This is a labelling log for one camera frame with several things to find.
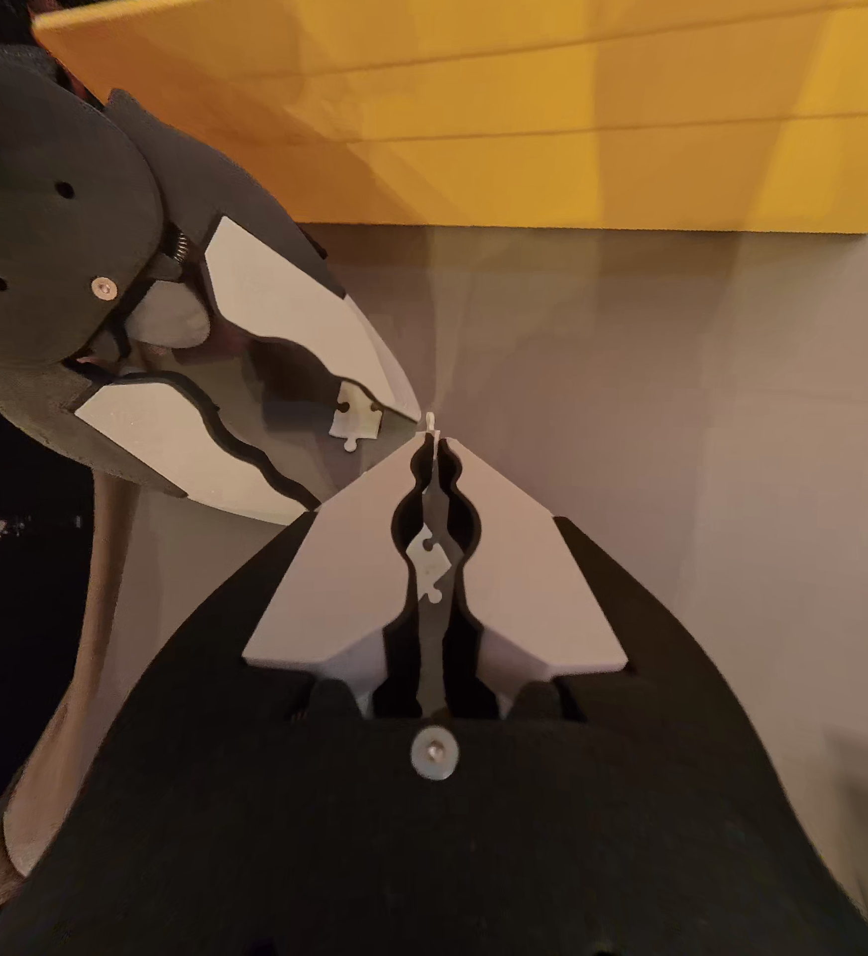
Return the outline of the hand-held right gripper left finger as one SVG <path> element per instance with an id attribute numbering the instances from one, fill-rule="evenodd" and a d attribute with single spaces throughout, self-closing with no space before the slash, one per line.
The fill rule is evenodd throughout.
<path id="1" fill-rule="evenodd" d="M 378 717 L 419 717 L 419 601 L 405 550 L 426 523 L 435 436 L 418 433 L 322 505 L 243 652 L 345 683 Z"/>

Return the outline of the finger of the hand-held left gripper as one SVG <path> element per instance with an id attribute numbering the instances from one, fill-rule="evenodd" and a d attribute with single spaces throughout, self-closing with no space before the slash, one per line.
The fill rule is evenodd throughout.
<path id="1" fill-rule="evenodd" d="M 235 221 L 222 217 L 205 252 L 218 312 L 256 339 L 294 343 L 384 409 L 422 412 L 403 367 L 349 294 L 339 296 Z"/>
<path id="2" fill-rule="evenodd" d="M 75 415 L 189 499 L 289 525 L 320 500 L 238 439 L 208 394 L 175 373 L 131 373 L 99 386 Z"/>

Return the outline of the yellow plastic bin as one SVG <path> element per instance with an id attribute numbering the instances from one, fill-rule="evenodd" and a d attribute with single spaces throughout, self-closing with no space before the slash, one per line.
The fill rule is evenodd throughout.
<path id="1" fill-rule="evenodd" d="M 306 223 L 868 233 L 868 2 L 107 2 L 34 35 Z"/>

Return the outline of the white puzzle piece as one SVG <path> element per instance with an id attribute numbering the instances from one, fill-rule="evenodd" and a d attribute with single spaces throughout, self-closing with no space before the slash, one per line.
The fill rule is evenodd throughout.
<path id="1" fill-rule="evenodd" d="M 347 453 L 355 453 L 361 443 L 378 439 L 383 410 L 356 383 L 340 383 L 329 436 L 338 440 Z"/>
<path id="2" fill-rule="evenodd" d="M 431 605 L 440 603 L 442 591 L 438 583 L 450 571 L 451 563 L 426 523 L 410 541 L 405 554 L 414 568 L 418 601 L 425 599 Z"/>

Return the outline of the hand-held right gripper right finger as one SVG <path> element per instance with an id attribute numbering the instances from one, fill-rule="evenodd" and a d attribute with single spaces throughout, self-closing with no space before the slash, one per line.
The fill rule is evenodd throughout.
<path id="1" fill-rule="evenodd" d="M 452 438 L 439 440 L 438 478 L 460 552 L 441 643 L 450 714 L 497 719 L 529 684 L 623 670 L 554 515 Z"/>

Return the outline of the person's beige trousers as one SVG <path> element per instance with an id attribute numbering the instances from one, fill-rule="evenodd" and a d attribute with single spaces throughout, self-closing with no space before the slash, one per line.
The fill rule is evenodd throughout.
<path id="1" fill-rule="evenodd" d="M 0 800 L 0 907 L 21 888 L 74 805 L 100 738 L 90 739 L 140 489 L 93 472 L 94 530 L 74 672 L 57 709 Z"/>

